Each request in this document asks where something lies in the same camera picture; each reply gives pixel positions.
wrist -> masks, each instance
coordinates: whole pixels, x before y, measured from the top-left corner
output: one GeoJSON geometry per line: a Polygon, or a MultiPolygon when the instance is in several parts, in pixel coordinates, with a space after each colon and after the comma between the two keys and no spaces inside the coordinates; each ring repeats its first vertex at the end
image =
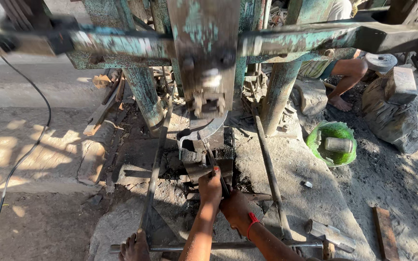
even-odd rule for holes
{"type": "Polygon", "coordinates": [[[201,202],[199,206],[199,215],[204,219],[215,219],[219,206],[213,202],[201,202]]]}

wooden plank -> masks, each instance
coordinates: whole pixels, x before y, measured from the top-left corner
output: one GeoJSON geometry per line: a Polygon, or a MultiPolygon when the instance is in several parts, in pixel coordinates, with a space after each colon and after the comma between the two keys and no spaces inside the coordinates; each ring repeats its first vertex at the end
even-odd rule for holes
{"type": "Polygon", "coordinates": [[[379,207],[373,207],[373,220],[377,228],[377,238],[383,261],[399,261],[398,247],[391,225],[390,212],[379,207]]]}
{"type": "Polygon", "coordinates": [[[418,0],[391,1],[386,22],[391,25],[418,23],[418,0]]]}
{"type": "Polygon", "coordinates": [[[89,119],[91,119],[88,126],[83,131],[83,134],[87,136],[92,136],[96,133],[96,131],[101,127],[101,123],[104,120],[104,116],[106,116],[107,111],[109,108],[115,104],[116,102],[116,94],[117,94],[118,88],[115,89],[109,100],[105,105],[100,105],[94,113],[90,116],[89,119]]]}

wooden stick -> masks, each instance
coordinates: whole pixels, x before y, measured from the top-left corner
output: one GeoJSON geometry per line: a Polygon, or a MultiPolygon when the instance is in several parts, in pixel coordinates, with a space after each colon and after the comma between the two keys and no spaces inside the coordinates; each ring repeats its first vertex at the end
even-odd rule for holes
{"type": "Polygon", "coordinates": [[[121,102],[124,96],[124,86],[125,86],[124,72],[120,74],[119,79],[120,79],[120,82],[119,82],[119,86],[117,87],[116,102],[121,102]]]}
{"type": "Polygon", "coordinates": [[[329,84],[329,83],[326,83],[326,82],[323,82],[323,83],[324,83],[325,87],[328,87],[328,88],[330,88],[332,90],[335,90],[336,89],[336,86],[334,86],[333,84],[329,84]]]}
{"type": "Polygon", "coordinates": [[[111,88],[109,89],[109,91],[106,93],[106,95],[104,96],[104,99],[102,101],[102,105],[106,105],[107,101],[109,100],[109,98],[111,97],[111,95],[114,93],[114,91],[117,88],[117,85],[119,85],[120,79],[117,79],[113,85],[111,86],[111,88]]]}
{"type": "Polygon", "coordinates": [[[116,93],[118,91],[118,88],[115,89],[109,100],[105,105],[100,105],[95,112],[90,116],[91,122],[88,124],[88,126],[83,131],[83,134],[87,136],[92,136],[96,133],[96,131],[101,127],[101,123],[104,120],[104,116],[106,116],[107,111],[109,108],[115,104],[116,102],[116,93]]]}

stone block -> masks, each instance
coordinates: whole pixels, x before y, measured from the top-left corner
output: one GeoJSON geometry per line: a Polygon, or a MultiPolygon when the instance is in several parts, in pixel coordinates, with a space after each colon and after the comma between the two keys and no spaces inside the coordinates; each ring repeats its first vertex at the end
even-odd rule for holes
{"type": "Polygon", "coordinates": [[[384,78],[386,101],[392,104],[409,104],[417,97],[414,74],[410,68],[393,67],[384,78]]]}
{"type": "Polygon", "coordinates": [[[325,109],[328,98],[325,93],[325,85],[321,80],[303,78],[296,80],[294,87],[299,91],[301,97],[301,112],[306,116],[319,114],[325,109]]]}

wooden block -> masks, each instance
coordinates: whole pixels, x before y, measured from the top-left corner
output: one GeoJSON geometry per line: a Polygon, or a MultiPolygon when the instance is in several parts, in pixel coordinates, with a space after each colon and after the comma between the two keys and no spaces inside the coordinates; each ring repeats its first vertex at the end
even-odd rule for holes
{"type": "Polygon", "coordinates": [[[391,225],[390,212],[379,207],[373,207],[373,220],[377,228],[377,238],[383,261],[399,261],[398,247],[391,225]]]}

